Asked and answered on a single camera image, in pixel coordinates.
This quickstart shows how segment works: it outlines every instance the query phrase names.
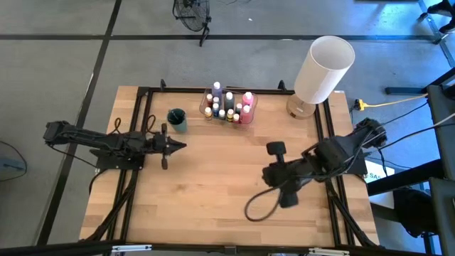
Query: yellow cable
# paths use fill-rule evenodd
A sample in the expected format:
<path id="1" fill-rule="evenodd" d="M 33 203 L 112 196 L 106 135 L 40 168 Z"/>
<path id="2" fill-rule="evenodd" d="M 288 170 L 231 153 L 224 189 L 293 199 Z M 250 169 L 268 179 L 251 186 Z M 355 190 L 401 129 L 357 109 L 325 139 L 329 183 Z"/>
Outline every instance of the yellow cable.
<path id="1" fill-rule="evenodd" d="M 416 100 L 416 99 L 419 99 L 419 98 L 426 97 L 427 95 L 428 95 L 428 93 L 425 93 L 425 94 L 417 96 L 417 97 L 412 97 L 412 98 L 407 98 L 407 99 L 404 99 L 404 100 L 398 100 L 396 102 L 388 102 L 388 103 L 382 103 L 382 104 L 377 104 L 377 105 L 368 105 L 368 104 L 364 103 L 362 100 L 359 99 L 360 111 L 365 110 L 366 107 L 388 106 L 388 105 L 393 105 L 393 104 L 397 104 L 397 103 L 401 103 L 401 102 L 406 102 L 408 100 Z"/>

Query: concrete floor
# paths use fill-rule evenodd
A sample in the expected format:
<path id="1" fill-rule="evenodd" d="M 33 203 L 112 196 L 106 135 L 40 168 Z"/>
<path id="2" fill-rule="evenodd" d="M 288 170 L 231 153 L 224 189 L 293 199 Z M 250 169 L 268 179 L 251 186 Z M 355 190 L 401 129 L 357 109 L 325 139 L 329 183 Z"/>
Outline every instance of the concrete floor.
<path id="1" fill-rule="evenodd" d="M 427 6 L 433 4 L 425 1 Z M 330 0 L 211 1 L 212 34 L 280 35 L 432 35 L 428 23 L 416 23 L 416 2 Z M 3 0 L 0 33 L 103 34 L 114 0 Z M 113 34 L 192 34 L 171 15 L 172 1 L 123 1 Z M 435 19 L 438 26 L 444 18 Z M 119 85 L 205 87 L 224 85 L 289 88 L 311 41 L 111 41 L 102 66 L 85 128 L 106 130 Z M 339 83 L 350 103 L 399 100 L 386 96 L 387 86 L 421 87 L 450 67 L 439 46 L 426 41 L 351 41 L 353 67 Z M 74 122 L 90 81 L 101 41 L 0 41 L 0 138 L 28 161 L 28 174 L 0 183 L 0 247 L 31 245 L 62 159 L 43 140 L 46 122 Z M 455 50 L 455 40 L 447 45 Z M 424 100 L 354 112 L 353 121 L 372 117 L 386 121 Z M 387 126 L 393 141 L 432 124 L 428 107 Z M 439 157 L 434 132 L 384 150 L 385 158 L 417 166 Z M 77 155 L 95 162 L 87 149 Z M 73 242 L 85 212 L 91 167 L 75 161 L 55 220 L 50 242 Z M 376 219 L 385 247 L 423 252 L 421 239 L 400 224 Z"/>

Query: lamp shade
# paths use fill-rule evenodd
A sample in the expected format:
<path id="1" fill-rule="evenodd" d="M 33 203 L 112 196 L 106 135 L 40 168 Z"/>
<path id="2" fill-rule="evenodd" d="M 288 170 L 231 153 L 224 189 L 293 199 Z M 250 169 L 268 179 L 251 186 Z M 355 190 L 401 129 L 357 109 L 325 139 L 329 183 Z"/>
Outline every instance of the lamp shade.
<path id="1" fill-rule="evenodd" d="M 327 99 L 355 60 L 353 47 L 342 38 L 317 38 L 306 54 L 294 91 L 305 103 L 319 104 Z"/>

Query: lamp base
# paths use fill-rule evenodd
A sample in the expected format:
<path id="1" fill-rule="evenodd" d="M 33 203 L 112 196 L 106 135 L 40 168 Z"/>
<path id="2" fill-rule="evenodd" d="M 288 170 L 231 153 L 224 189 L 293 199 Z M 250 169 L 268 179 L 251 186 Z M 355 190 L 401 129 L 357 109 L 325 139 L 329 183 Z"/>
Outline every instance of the lamp base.
<path id="1" fill-rule="evenodd" d="M 315 104 L 301 101 L 297 95 L 291 95 L 286 103 L 287 112 L 295 119 L 306 119 L 313 115 L 316 110 Z"/>

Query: white lamp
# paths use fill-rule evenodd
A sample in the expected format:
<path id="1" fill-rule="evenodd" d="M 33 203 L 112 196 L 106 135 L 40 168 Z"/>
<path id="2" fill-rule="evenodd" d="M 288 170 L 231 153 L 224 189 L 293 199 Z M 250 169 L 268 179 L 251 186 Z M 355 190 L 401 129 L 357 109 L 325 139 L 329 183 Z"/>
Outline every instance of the white lamp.
<path id="1" fill-rule="evenodd" d="M 353 47 L 342 38 L 317 38 L 297 75 L 295 94 L 287 101 L 287 112 L 297 119 L 311 116 L 316 104 L 327 99 L 354 60 Z"/>

